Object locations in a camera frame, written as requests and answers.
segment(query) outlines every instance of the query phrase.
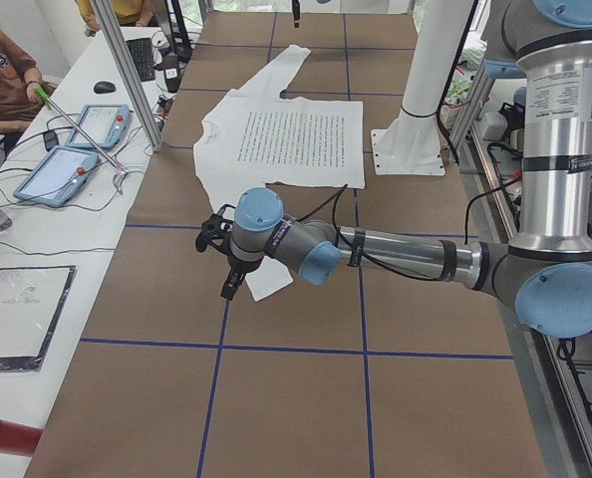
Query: shirt sleeve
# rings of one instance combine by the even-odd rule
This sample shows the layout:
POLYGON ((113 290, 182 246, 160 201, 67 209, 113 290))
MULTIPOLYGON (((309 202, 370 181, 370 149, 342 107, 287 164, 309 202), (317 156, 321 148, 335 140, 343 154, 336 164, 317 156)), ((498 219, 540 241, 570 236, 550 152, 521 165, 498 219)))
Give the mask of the shirt sleeve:
POLYGON ((23 80, 24 73, 37 66, 37 62, 8 35, 0 30, 0 48, 4 51, 17 75, 23 80))
POLYGON ((88 22, 95 18, 95 11, 90 4, 90 0, 77 0, 77 5, 79 6, 79 13, 84 21, 88 22))

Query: keyboard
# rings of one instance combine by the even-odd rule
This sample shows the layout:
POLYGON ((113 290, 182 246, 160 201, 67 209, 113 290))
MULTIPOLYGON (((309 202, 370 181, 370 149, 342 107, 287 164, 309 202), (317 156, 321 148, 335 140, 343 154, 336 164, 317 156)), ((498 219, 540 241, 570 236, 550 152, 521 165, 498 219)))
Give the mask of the keyboard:
POLYGON ((130 56, 133 57, 139 79, 142 82, 154 80, 154 55, 152 54, 152 43, 150 38, 137 38, 126 40, 130 56))

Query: tablet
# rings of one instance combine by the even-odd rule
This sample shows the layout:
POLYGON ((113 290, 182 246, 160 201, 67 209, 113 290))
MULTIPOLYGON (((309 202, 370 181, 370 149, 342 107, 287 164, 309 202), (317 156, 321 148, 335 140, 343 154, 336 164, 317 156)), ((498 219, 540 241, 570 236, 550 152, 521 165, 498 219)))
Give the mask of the tablet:
POLYGON ((55 146, 15 189, 13 196, 61 206, 79 191, 98 163, 95 152, 55 146))
MULTIPOLYGON (((85 105, 77 119, 77 124, 101 148, 111 149, 124 136, 129 119, 128 105, 85 105)), ((65 145, 82 149, 94 148, 75 129, 66 139, 65 145)))

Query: robot label sticker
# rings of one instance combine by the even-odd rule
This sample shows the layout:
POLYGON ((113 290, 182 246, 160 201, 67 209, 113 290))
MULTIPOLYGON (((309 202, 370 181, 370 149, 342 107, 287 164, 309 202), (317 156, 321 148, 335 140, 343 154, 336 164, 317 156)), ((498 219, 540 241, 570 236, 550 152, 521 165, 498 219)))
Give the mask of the robot label sticker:
POLYGON ((592 120, 592 68, 529 80, 526 124, 579 118, 592 120))
POLYGON ((568 168, 569 174, 592 170, 592 154, 573 157, 568 168))
POLYGON ((276 250, 280 243, 283 241, 289 230, 292 228, 294 221, 292 219, 283 219, 272 232, 272 235, 267 239, 267 244, 265 244, 265 253, 273 258, 276 255, 276 250))

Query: metal pole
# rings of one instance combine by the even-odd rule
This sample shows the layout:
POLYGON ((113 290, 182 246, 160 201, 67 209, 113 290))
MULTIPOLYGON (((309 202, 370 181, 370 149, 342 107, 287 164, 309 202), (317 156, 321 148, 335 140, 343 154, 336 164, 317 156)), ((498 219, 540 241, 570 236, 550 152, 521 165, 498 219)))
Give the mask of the metal pole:
POLYGON ((495 80, 484 71, 484 62, 482 62, 466 96, 466 104, 460 109, 451 130, 451 142, 455 149, 459 148, 471 125, 477 120, 494 83, 495 80))
POLYGON ((427 2, 399 116, 372 130, 376 174, 444 175, 435 114, 474 2, 427 2))
POLYGON ((135 113, 137 113, 137 117, 139 117, 139 121, 148 136, 152 151, 157 152, 162 146, 160 131, 154 122, 154 117, 151 113, 148 99, 146 98, 146 92, 144 92, 137 68, 132 61, 128 46, 121 33, 121 27, 115 10, 110 0, 91 0, 91 4, 97 15, 97 20, 103 28, 108 47, 115 58, 119 74, 133 102, 135 113))

